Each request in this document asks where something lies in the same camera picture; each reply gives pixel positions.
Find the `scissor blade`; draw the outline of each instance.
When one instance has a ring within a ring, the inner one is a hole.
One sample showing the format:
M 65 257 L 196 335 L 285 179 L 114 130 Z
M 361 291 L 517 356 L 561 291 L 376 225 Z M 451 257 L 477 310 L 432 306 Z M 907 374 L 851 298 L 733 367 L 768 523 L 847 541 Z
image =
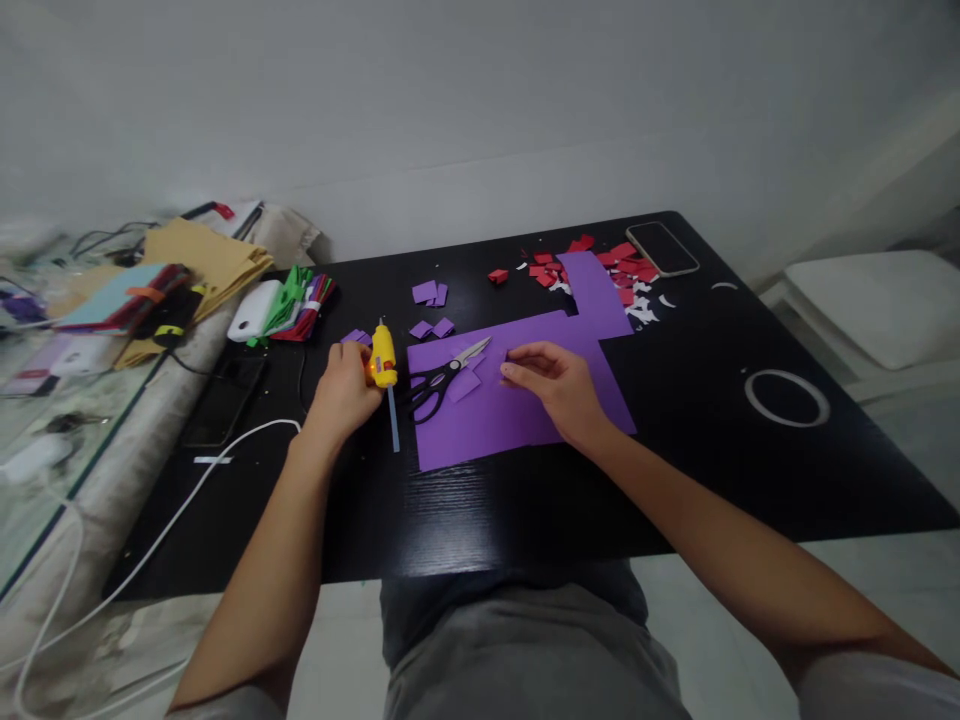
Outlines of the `scissor blade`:
M 484 349 L 487 345 L 490 344 L 490 340 L 491 340 L 491 339 L 492 339 L 492 338 L 490 338 L 490 337 L 485 337 L 485 338 L 484 338 L 483 340 L 481 340 L 480 342 L 476 343 L 475 345 L 471 345 L 471 346 L 468 347 L 466 350 L 464 350 L 462 353 L 460 353 L 459 355 L 457 355 L 457 356 L 454 358 L 454 360 L 459 360 L 461 365 L 466 365 L 466 364 L 467 364 L 467 360 L 469 360 L 470 358 L 472 358 L 474 355 L 479 355 L 479 354 L 483 351 L 483 349 Z

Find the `white paper scrap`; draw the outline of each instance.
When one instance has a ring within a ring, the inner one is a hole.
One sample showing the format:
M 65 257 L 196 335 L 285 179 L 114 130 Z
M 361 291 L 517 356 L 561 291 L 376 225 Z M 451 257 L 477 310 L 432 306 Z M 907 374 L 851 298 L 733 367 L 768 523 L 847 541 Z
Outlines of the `white paper scrap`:
M 627 308 L 627 312 L 630 315 L 633 315 L 637 320 L 642 322 L 644 325 L 648 325 L 652 322 L 660 322 L 657 319 L 657 316 L 653 314 L 652 310 L 638 310 L 637 308 Z

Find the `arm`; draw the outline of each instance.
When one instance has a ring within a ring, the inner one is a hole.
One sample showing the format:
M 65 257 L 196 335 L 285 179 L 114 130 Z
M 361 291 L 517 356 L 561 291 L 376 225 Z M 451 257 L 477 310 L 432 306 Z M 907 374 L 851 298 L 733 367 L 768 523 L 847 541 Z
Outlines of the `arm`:
M 180 680 L 171 710 L 241 685 L 281 707 L 310 632 L 320 591 L 330 471 L 343 443 L 380 404 L 367 387 L 359 343 L 330 348 L 327 369 L 260 523 Z
M 701 582 L 770 651 L 797 686 L 818 658 L 843 650 L 953 672 L 839 575 L 618 430 L 586 361 L 552 343 L 511 351 L 505 383 L 543 401 L 563 438 L 657 526 Z

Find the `orange clip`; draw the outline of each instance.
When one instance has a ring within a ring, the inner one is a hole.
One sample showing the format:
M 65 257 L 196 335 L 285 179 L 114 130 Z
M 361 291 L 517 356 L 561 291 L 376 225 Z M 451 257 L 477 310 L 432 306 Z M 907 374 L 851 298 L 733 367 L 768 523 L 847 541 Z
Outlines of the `orange clip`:
M 158 305 L 163 302 L 166 295 L 156 288 L 127 288 L 127 295 L 137 295 L 153 300 Z

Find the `hand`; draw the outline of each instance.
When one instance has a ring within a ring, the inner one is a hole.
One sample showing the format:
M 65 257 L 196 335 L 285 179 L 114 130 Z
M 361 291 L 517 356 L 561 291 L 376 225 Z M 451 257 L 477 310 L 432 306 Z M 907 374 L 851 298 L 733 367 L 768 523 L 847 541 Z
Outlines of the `hand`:
M 339 448 L 373 415 L 383 399 L 383 390 L 367 385 L 364 373 L 370 348 L 356 342 L 330 346 L 327 369 L 320 378 L 303 432 L 310 444 Z
M 522 345 L 500 366 L 503 384 L 529 390 L 543 403 L 561 437 L 581 452 L 615 431 L 593 388 L 590 368 L 579 355 L 551 342 Z

